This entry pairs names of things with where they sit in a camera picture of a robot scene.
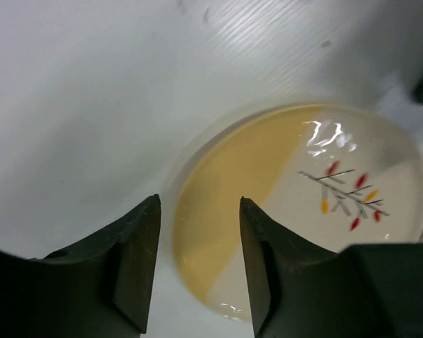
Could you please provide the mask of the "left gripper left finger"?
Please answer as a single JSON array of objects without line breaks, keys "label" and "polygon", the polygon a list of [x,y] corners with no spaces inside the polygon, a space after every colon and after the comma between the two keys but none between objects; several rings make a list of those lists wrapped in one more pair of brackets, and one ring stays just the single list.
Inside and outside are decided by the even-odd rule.
[{"label": "left gripper left finger", "polygon": [[42,259],[0,251],[0,337],[139,337],[147,331],[161,201]]}]

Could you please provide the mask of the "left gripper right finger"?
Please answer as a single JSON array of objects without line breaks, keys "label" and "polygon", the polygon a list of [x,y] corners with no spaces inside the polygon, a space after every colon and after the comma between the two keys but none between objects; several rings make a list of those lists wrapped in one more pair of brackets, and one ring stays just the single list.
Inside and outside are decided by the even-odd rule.
[{"label": "left gripper right finger", "polygon": [[240,200],[256,337],[423,337],[423,244],[317,246]]}]

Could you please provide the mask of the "yellow cream plate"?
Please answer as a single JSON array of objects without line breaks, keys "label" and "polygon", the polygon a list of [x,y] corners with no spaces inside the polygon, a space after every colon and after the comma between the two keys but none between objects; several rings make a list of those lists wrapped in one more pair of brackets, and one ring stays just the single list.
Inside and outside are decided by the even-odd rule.
[{"label": "yellow cream plate", "polygon": [[173,256],[206,307],[250,319],[239,204],[333,252],[415,242],[423,226],[423,155],[386,119],[312,104],[243,123],[195,161],[177,198]]}]

